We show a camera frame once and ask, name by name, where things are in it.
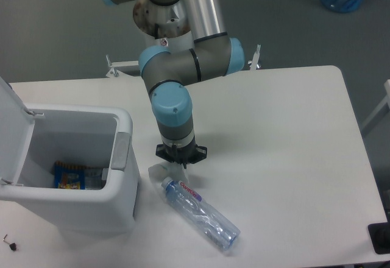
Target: clear plastic bottle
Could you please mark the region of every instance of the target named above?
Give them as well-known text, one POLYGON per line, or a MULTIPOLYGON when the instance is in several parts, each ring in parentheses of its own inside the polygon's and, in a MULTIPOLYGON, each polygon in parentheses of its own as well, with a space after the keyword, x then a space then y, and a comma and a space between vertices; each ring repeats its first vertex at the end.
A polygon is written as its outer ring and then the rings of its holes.
POLYGON ((228 250, 240 230, 184 182, 170 177, 161 184, 168 203, 205 233, 219 248, 228 250))

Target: trash bin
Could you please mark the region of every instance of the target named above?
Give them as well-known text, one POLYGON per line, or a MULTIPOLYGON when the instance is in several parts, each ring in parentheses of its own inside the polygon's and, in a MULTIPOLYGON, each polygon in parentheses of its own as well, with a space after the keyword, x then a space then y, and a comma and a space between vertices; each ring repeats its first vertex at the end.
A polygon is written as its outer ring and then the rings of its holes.
POLYGON ((132 120, 120 108, 24 105, 0 78, 0 200, 59 228, 129 231, 140 173, 132 120), (57 189, 54 163, 108 168, 99 190, 57 189))

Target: small black clip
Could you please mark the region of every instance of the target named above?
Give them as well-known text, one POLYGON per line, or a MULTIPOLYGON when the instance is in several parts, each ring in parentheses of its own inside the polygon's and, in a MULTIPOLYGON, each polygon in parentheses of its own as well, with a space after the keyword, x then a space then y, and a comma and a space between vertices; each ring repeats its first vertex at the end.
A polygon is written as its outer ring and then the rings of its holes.
POLYGON ((2 241, 3 242, 5 242, 7 245, 9 245, 10 246, 10 249, 12 250, 12 251, 17 251, 17 250, 19 250, 18 249, 18 247, 16 246, 16 244, 13 242, 12 244, 10 244, 9 242, 7 242, 6 240, 5 240, 5 238, 7 237, 8 235, 6 234, 5 235, 5 237, 2 239, 2 241))

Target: bin lid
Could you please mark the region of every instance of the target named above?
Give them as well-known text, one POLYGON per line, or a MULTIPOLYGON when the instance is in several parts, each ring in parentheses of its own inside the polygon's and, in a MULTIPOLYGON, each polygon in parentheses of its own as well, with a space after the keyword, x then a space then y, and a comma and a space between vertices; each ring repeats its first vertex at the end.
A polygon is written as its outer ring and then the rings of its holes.
POLYGON ((34 129, 34 117, 0 77, 0 177, 19 179, 34 129))

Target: white table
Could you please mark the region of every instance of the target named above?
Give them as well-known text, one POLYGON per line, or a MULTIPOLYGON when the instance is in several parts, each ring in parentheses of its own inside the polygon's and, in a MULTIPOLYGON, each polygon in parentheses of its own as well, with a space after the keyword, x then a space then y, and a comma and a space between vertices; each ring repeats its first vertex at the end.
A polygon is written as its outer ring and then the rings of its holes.
POLYGON ((367 226, 385 222, 339 70, 246 71, 188 87, 197 142, 208 158, 190 183, 241 229, 223 255, 165 205, 148 167, 160 135, 139 77, 13 84, 25 102, 106 105, 132 115, 143 181, 128 234, 60 231, 0 202, 2 267, 315 267, 389 260, 367 226))

